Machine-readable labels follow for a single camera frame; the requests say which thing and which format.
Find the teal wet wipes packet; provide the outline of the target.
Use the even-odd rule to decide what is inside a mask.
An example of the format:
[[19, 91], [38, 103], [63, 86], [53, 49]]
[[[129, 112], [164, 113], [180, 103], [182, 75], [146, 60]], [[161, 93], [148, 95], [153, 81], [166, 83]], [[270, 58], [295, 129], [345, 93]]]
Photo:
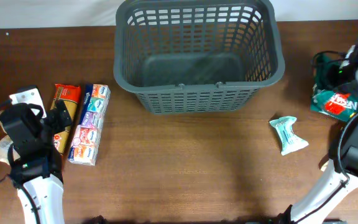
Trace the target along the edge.
[[269, 121], [270, 125], [276, 130], [281, 142], [281, 155], [285, 156], [289, 153], [303, 149], [309, 145], [307, 141], [300, 138], [293, 132], [292, 125], [297, 121], [294, 116], [284, 116]]

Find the Kleenex tissue multipack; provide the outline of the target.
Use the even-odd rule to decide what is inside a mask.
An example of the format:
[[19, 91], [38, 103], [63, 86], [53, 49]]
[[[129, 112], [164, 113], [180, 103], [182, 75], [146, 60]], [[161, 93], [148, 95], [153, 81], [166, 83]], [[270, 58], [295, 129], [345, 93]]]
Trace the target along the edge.
[[68, 154], [69, 162], [95, 165], [110, 94], [111, 91], [107, 85], [87, 84], [85, 86], [80, 120]]

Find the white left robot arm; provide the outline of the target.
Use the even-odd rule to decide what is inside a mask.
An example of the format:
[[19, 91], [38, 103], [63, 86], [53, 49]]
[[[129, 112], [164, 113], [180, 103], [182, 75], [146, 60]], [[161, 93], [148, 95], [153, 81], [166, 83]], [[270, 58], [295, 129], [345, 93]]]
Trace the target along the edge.
[[27, 103], [1, 113], [2, 127], [12, 140], [7, 152], [9, 178], [26, 223], [64, 223], [62, 158], [53, 137], [72, 119], [60, 100], [46, 117], [43, 113], [41, 106]]

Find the green Nescafe coffee bag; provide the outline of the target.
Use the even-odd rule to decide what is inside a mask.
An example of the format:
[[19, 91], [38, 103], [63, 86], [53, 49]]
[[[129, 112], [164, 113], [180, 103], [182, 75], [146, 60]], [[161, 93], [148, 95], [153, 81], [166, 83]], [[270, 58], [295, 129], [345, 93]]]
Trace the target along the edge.
[[338, 87], [325, 87], [323, 63], [331, 60], [326, 53], [316, 54], [312, 59], [314, 85], [310, 110], [341, 121], [348, 121], [358, 112], [357, 85], [350, 82]]

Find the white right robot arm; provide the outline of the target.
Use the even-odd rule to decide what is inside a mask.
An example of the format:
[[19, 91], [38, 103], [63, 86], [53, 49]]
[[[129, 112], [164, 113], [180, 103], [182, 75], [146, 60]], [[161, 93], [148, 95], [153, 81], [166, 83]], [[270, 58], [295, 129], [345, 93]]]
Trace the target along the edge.
[[[284, 73], [280, 35], [254, 27], [135, 27], [116, 31], [114, 77], [153, 114], [235, 111]], [[358, 44], [318, 78], [322, 90], [357, 84]], [[329, 148], [324, 177], [279, 223], [319, 223], [358, 183], [358, 111]]]

